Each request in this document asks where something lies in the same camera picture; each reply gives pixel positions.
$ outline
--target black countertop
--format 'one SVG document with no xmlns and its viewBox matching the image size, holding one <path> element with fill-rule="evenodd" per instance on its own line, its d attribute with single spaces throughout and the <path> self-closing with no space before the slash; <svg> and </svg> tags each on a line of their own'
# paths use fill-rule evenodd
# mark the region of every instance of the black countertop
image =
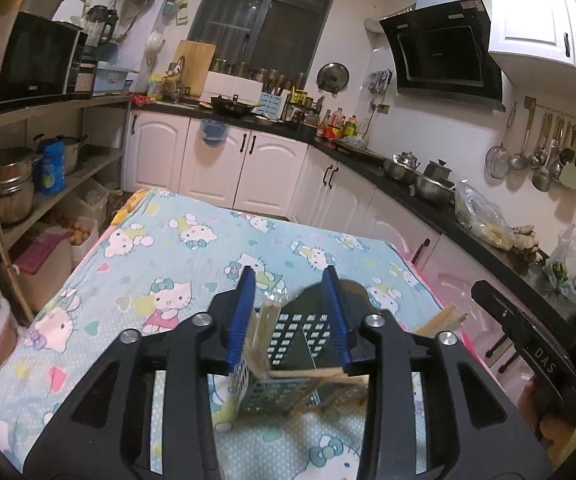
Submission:
<svg viewBox="0 0 576 480">
<path fill-rule="evenodd" d="M 407 208 L 437 233 L 446 235 L 503 283 L 525 307 L 530 309 L 564 348 L 570 348 L 576 332 L 576 305 L 550 285 L 543 273 L 543 266 L 537 264 L 527 266 L 512 254 L 488 245 L 480 238 L 470 234 L 456 220 L 452 208 L 438 210 L 423 200 L 413 197 L 407 186 L 402 186 L 386 178 L 381 168 L 355 160 L 345 153 L 339 152 L 333 144 L 316 140 L 312 131 L 293 130 L 282 124 L 263 124 L 254 116 L 235 119 L 220 116 L 212 110 L 190 109 L 160 103 L 135 109 L 195 119 L 213 119 L 239 128 L 310 143 L 316 149 L 369 180 L 377 189 Z"/>
</svg>

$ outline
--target range hood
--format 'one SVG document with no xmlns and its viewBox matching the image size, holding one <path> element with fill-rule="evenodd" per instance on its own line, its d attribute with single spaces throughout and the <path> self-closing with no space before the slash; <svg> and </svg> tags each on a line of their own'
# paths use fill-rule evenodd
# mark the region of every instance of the range hood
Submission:
<svg viewBox="0 0 576 480">
<path fill-rule="evenodd" d="M 505 111 L 482 0 L 417 0 L 415 10 L 387 16 L 379 25 L 392 49 L 399 93 Z"/>
</svg>

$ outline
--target silver screw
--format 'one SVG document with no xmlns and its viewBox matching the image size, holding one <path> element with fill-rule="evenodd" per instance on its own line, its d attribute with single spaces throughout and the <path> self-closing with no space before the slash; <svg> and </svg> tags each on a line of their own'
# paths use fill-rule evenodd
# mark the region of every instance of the silver screw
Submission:
<svg viewBox="0 0 576 480">
<path fill-rule="evenodd" d="M 452 346 L 456 344 L 458 339 L 452 332 L 441 332 L 439 334 L 439 341 L 441 342 L 442 345 Z"/>
<path fill-rule="evenodd" d="M 385 325 L 386 320 L 381 314 L 370 314 L 363 318 L 363 322 L 372 328 L 378 328 Z"/>
<path fill-rule="evenodd" d="M 212 324 L 212 316 L 207 312 L 200 312 L 193 317 L 193 324 L 197 326 L 208 326 Z"/>
<path fill-rule="evenodd" d="M 141 335 L 141 332 L 139 332 L 139 330 L 135 330 L 133 328 L 129 328 L 128 330 L 124 330 L 121 335 L 119 336 L 119 341 L 121 341 L 122 343 L 125 343 L 126 345 L 135 343 L 137 341 L 137 339 L 139 339 L 139 336 Z"/>
</svg>

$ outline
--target cutting board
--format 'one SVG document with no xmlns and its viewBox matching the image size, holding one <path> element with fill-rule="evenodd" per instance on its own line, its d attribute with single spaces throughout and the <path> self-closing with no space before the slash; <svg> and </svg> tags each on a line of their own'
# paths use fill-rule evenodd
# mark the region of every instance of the cutting board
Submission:
<svg viewBox="0 0 576 480">
<path fill-rule="evenodd" d="M 171 60 L 176 63 L 181 56 L 185 56 L 185 68 L 181 76 L 181 84 L 190 87 L 190 95 L 200 97 L 206 83 L 210 63 L 216 46 L 198 41 L 183 40 L 179 42 L 175 57 Z"/>
</svg>

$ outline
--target pink lid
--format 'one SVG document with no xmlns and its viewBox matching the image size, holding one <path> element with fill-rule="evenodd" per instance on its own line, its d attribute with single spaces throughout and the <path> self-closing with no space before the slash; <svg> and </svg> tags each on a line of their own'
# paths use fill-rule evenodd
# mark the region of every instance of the pink lid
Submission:
<svg viewBox="0 0 576 480">
<path fill-rule="evenodd" d="M 42 268 L 52 251 L 67 238 L 70 238 L 70 234 L 67 232 L 63 234 L 40 232 L 32 237 L 24 237 L 15 244 L 15 255 L 12 256 L 12 261 L 20 272 L 34 276 Z"/>
</svg>

